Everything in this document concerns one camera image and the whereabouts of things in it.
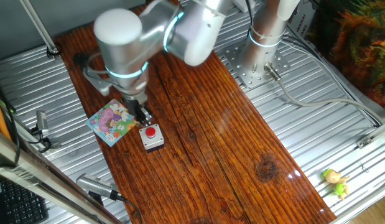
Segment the metal mounting plate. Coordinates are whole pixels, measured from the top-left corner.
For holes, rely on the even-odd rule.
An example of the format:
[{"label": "metal mounting plate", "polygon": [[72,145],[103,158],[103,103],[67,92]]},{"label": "metal mounting plate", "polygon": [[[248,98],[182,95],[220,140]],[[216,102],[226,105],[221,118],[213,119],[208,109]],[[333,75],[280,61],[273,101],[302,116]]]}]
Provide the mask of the metal mounting plate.
[{"label": "metal mounting plate", "polygon": [[[238,74],[240,79],[248,88],[254,88],[262,83],[271,79],[269,73],[259,69],[253,73],[252,71],[247,71],[242,68],[240,63],[240,53],[241,49],[244,47],[244,42],[234,44],[230,47],[227,47],[223,50],[224,56],[228,59],[232,69]],[[290,65],[287,60],[279,53],[275,53],[275,59],[272,63],[272,66],[275,68],[279,74],[287,72],[290,70]]]}]

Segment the keyboard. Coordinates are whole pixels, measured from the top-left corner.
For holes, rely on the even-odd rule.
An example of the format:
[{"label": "keyboard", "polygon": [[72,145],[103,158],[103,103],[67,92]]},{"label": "keyboard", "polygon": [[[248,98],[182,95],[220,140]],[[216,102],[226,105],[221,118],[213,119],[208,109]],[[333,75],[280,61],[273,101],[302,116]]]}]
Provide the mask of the keyboard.
[{"label": "keyboard", "polygon": [[8,224],[37,224],[48,218],[44,199],[0,176]]}]

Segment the wood grain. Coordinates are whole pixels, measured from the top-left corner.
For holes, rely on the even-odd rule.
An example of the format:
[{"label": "wood grain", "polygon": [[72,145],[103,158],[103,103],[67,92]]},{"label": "wood grain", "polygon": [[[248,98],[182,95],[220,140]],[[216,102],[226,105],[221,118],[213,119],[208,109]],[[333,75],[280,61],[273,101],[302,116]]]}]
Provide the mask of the wood grain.
[{"label": "wood grain", "polygon": [[[73,63],[74,55],[97,48],[92,25],[56,41],[88,117],[111,99],[121,99],[114,88],[101,96]],[[214,53],[197,67],[163,52],[149,63],[148,107],[165,147],[146,153],[138,128],[113,147],[97,138],[120,192],[141,210],[144,223],[335,219]],[[102,69],[102,60],[94,66]]]},{"label": "wood grain", "polygon": [[385,224],[385,197],[376,202],[357,217],[352,219],[349,224]]}]

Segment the white button base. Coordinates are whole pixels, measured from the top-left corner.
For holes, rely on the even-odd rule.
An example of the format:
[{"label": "white button base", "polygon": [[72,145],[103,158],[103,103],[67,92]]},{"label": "white button base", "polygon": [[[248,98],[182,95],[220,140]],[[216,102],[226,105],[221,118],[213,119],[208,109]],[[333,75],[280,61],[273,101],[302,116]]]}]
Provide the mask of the white button base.
[{"label": "white button base", "polygon": [[[148,136],[145,134],[145,130],[149,127],[154,128],[156,131],[155,136],[153,138],[148,138]],[[153,125],[148,126],[146,128],[141,128],[139,130],[139,132],[140,132],[142,144],[144,145],[144,149],[147,152],[152,152],[152,151],[156,150],[156,148],[160,148],[160,147],[164,146],[165,141],[164,141],[162,132],[160,131],[160,127],[158,124],[153,124]]]}]

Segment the toy figure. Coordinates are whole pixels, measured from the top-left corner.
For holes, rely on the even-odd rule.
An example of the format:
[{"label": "toy figure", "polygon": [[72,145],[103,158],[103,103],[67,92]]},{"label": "toy figure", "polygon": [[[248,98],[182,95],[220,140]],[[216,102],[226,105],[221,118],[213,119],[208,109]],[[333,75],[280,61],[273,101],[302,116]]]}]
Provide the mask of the toy figure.
[{"label": "toy figure", "polygon": [[348,186],[346,184],[336,184],[336,187],[335,187],[335,193],[337,195],[339,195],[339,198],[341,198],[342,200],[344,200],[344,194],[349,194],[348,192]]},{"label": "toy figure", "polygon": [[350,178],[348,177],[341,177],[341,173],[334,171],[333,169],[327,169],[323,176],[326,178],[327,182],[331,184],[342,184],[347,182],[347,180]]}]

